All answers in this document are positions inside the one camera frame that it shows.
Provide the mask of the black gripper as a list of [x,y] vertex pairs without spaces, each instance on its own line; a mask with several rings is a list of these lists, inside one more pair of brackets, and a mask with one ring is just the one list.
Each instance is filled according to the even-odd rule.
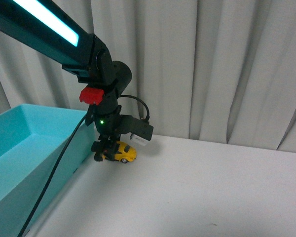
[[91,147],[96,162],[103,161],[103,154],[105,159],[115,161],[115,154],[119,146],[117,140],[120,139],[120,135],[117,135],[115,130],[120,124],[120,111],[121,106],[118,105],[111,113],[100,114],[98,106],[89,105],[85,125],[89,126],[94,123],[96,130],[100,134],[99,140],[94,141]]

